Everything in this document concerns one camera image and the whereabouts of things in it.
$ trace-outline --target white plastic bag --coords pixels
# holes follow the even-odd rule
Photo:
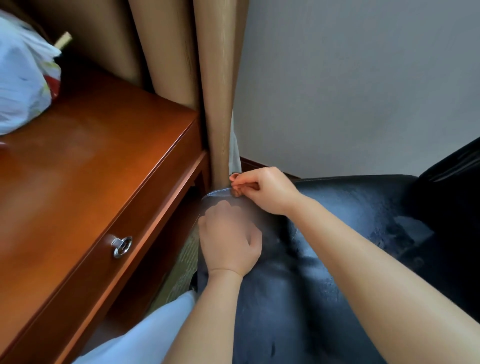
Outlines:
[[[0,10],[0,135],[41,114],[56,97],[61,51],[33,28]]]

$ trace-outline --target metal drawer pull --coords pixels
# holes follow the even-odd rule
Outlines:
[[[115,238],[112,241],[112,246],[115,248],[115,250],[113,251],[113,257],[118,259],[122,255],[124,255],[132,246],[132,237],[127,236],[123,239]]]

